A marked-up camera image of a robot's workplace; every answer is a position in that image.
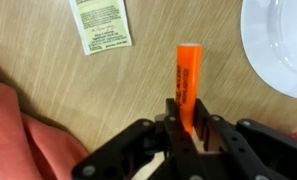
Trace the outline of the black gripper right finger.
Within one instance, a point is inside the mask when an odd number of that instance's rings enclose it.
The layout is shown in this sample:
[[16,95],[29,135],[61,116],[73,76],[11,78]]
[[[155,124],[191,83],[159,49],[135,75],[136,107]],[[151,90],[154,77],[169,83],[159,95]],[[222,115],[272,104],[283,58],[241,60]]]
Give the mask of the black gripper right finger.
[[236,175],[248,180],[297,180],[297,139],[252,119],[235,125],[210,114],[196,100],[194,128],[206,152],[231,158]]

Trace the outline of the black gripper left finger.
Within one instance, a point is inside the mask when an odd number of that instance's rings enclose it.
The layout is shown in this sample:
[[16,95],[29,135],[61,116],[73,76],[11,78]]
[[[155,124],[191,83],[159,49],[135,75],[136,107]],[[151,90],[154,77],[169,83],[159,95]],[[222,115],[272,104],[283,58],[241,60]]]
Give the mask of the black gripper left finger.
[[165,155],[165,160],[153,178],[208,179],[192,138],[179,119],[176,102],[168,99],[163,119],[132,123],[79,162],[71,172],[72,180],[129,180],[158,152]]

